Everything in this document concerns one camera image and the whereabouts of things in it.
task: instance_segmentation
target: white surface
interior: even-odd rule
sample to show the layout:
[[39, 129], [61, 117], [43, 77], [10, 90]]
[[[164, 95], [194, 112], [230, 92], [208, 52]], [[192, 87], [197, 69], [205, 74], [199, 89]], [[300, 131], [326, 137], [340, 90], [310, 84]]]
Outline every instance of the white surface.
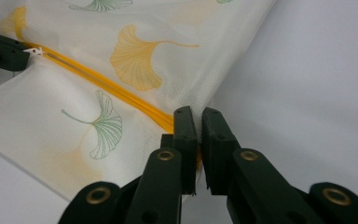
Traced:
[[[358, 1], [278, 1], [214, 103], [292, 185], [358, 194]], [[204, 187], [182, 223], [230, 223], [225, 199]], [[0, 157], [0, 223], [54, 223], [66, 205]]]

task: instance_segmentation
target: yellow stripe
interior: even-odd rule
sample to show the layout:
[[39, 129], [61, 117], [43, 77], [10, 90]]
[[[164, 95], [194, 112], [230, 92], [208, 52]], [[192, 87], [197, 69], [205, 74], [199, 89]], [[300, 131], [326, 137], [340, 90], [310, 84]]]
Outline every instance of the yellow stripe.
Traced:
[[104, 75], [86, 67], [85, 65], [78, 63], [75, 60], [72, 60], [66, 56], [61, 55], [60, 53], [46, 48], [41, 45], [36, 45], [33, 43], [24, 43], [30, 48], [39, 48], [41, 47], [44, 51], [44, 56], [58, 65], [68, 69], [69, 71], [74, 72], [80, 77], [85, 78], [86, 80], [94, 83], [98, 87], [108, 91], [112, 95], [116, 96], [118, 99], [126, 102], [129, 105], [138, 108], [144, 112], [148, 117], [155, 121], [162, 129], [167, 133], [173, 133], [173, 116], [167, 113], [162, 112], [161, 110], [155, 108], [148, 102], [142, 100], [135, 94], [126, 89], [120, 87], [117, 83], [105, 77]]

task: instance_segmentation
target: clamp jaw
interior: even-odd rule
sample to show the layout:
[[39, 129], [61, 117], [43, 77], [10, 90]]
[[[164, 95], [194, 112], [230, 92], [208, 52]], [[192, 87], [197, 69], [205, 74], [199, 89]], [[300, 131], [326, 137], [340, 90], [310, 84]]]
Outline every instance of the clamp jaw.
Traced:
[[[199, 150], [189, 106], [174, 112], [174, 134], [163, 134], [144, 174], [123, 188], [97, 182], [83, 188], [60, 220], [68, 223], [178, 224], [182, 194], [194, 194]], [[358, 223], [358, 196], [332, 183], [307, 194], [292, 187], [260, 152], [241, 148], [223, 115], [202, 115], [202, 160], [212, 195], [227, 195], [241, 223]]]

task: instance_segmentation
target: yellow ginkgo leaf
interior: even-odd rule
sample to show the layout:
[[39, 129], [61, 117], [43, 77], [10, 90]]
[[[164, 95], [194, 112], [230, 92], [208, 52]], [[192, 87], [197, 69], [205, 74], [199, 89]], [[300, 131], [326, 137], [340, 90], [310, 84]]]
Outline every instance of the yellow ginkgo leaf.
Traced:
[[27, 29], [27, 21], [25, 20], [25, 6], [16, 7], [14, 10], [1, 21], [1, 29], [5, 34], [14, 32], [18, 39], [23, 40], [22, 29]]
[[172, 41], [143, 41], [136, 36], [134, 25], [124, 27], [118, 35], [115, 51], [110, 58], [120, 80], [132, 85], [138, 91], [159, 87], [162, 79], [154, 72], [151, 58], [154, 49], [161, 43], [197, 47]]

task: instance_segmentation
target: fabric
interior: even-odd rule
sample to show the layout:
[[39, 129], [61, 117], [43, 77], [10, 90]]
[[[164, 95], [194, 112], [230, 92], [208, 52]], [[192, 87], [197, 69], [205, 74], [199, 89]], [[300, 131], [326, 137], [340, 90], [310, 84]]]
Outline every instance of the fabric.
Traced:
[[[162, 113], [190, 105], [199, 123], [273, 2], [16, 0], [0, 2], [0, 34], [53, 49]], [[81, 73], [33, 56], [0, 86], [0, 152], [68, 199], [97, 180], [133, 180], [167, 131]]]

